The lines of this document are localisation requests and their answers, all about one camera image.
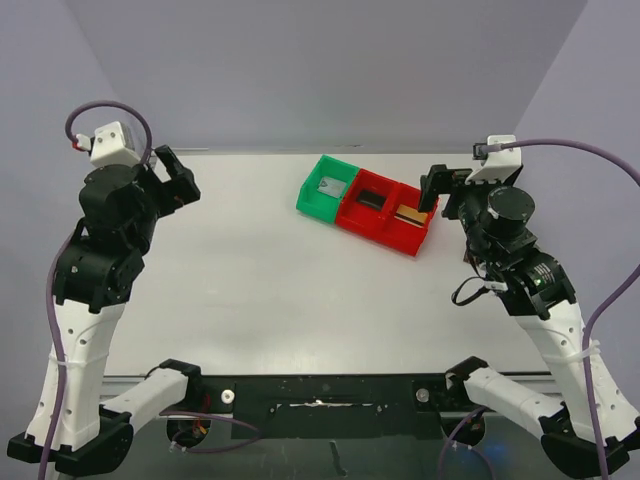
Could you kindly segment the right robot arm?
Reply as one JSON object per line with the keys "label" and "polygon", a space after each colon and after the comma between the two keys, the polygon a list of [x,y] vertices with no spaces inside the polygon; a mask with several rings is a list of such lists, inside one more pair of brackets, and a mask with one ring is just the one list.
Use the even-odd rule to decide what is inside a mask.
{"label": "right robot arm", "polygon": [[443,217],[460,222],[466,256],[529,336],[560,392],[551,398],[498,373],[475,356],[445,374],[447,392],[486,407],[536,437],[573,479],[616,472],[639,447],[639,412],[618,389],[586,336],[575,290],[560,263],[541,251],[527,223],[535,202],[509,182],[473,183],[471,170],[431,167],[420,180],[421,212],[441,195]]}

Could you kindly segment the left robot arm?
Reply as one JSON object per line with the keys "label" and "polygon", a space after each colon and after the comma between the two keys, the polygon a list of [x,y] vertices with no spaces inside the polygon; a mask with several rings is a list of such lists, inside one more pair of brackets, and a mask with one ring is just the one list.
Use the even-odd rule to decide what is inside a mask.
{"label": "left robot arm", "polygon": [[159,219],[200,198],[193,172],[166,145],[152,166],[120,161],[88,174],[79,193],[83,215],[47,278],[53,346],[41,398],[27,430],[10,439],[9,457],[87,477],[114,471],[134,435],[167,409],[198,410],[205,401],[199,367],[168,359],[131,390],[101,401],[113,335],[144,269]]}

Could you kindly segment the gold card in bin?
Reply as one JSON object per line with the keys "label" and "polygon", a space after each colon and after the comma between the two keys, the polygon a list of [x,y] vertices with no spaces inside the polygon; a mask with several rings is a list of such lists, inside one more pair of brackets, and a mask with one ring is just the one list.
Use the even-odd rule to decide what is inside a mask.
{"label": "gold card in bin", "polygon": [[405,223],[421,228],[426,224],[428,214],[426,212],[420,212],[408,205],[400,204],[395,211],[394,217]]}

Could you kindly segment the black card in bin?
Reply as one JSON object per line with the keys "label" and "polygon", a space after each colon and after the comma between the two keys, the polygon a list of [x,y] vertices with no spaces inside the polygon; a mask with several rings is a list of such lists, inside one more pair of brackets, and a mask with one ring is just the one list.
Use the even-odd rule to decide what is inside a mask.
{"label": "black card in bin", "polygon": [[386,202],[386,197],[375,191],[363,189],[358,194],[356,202],[376,211],[381,211]]}

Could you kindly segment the silver card in bin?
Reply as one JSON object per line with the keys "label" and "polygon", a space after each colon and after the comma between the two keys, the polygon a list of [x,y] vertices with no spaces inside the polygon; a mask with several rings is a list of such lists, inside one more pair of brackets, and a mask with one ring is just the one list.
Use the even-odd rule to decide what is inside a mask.
{"label": "silver card in bin", "polygon": [[317,191],[332,198],[341,198],[347,184],[339,179],[324,176],[317,186]]}

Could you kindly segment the red right bin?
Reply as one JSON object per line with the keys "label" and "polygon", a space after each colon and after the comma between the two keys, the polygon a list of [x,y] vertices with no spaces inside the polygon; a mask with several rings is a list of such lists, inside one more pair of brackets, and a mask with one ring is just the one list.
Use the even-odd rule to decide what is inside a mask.
{"label": "red right bin", "polygon": [[391,249],[403,254],[415,257],[429,230],[431,220],[434,218],[438,203],[435,208],[426,212],[428,219],[421,228],[405,223],[394,217],[400,204],[408,205],[417,210],[420,199],[420,190],[404,183],[398,183],[393,187],[383,207],[383,223],[379,232],[379,242]]}

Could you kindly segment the red bin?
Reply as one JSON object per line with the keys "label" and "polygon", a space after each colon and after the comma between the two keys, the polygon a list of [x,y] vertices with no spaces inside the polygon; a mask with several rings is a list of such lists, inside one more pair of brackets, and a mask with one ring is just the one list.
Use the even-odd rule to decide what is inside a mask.
{"label": "red bin", "polygon": [[366,169],[360,169],[344,196],[335,223],[344,230],[369,240],[378,240],[383,223],[383,209],[376,211],[356,202],[361,190],[375,191],[387,198],[399,182]]}
{"label": "red bin", "polygon": [[391,249],[403,254],[415,257],[429,230],[431,220],[434,218],[438,203],[435,208],[426,212],[428,219],[421,228],[405,223],[394,217],[400,204],[408,205],[417,210],[420,199],[420,190],[404,183],[398,183],[393,187],[383,207],[383,223],[379,232],[379,242]]}

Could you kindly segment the red middle bin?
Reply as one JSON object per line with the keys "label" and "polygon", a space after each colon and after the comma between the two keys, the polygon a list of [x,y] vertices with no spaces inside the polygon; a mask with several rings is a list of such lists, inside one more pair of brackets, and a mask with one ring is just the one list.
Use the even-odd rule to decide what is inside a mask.
{"label": "red middle bin", "polygon": [[360,169],[344,196],[335,223],[344,230],[369,240],[378,240],[383,223],[383,209],[376,211],[356,202],[361,190],[375,191],[387,198],[399,182],[366,169]]}

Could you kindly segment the green plastic bin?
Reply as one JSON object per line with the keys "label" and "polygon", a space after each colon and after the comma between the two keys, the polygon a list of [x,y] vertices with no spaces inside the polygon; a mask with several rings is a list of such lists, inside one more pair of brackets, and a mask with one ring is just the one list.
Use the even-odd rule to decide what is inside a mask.
{"label": "green plastic bin", "polygon": [[299,190],[296,209],[333,224],[340,204],[359,171],[355,165],[322,155]]}

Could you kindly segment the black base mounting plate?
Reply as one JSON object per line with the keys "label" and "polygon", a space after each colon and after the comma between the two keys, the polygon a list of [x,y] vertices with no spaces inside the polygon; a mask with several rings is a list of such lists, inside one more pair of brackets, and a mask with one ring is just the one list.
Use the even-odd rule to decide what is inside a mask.
{"label": "black base mounting plate", "polygon": [[408,436],[438,440],[452,434],[477,445],[486,432],[482,414],[446,418],[426,382],[396,376],[249,378],[234,385],[229,404],[216,392],[195,414],[169,416],[174,448],[200,454],[239,449],[260,440],[366,440]]}

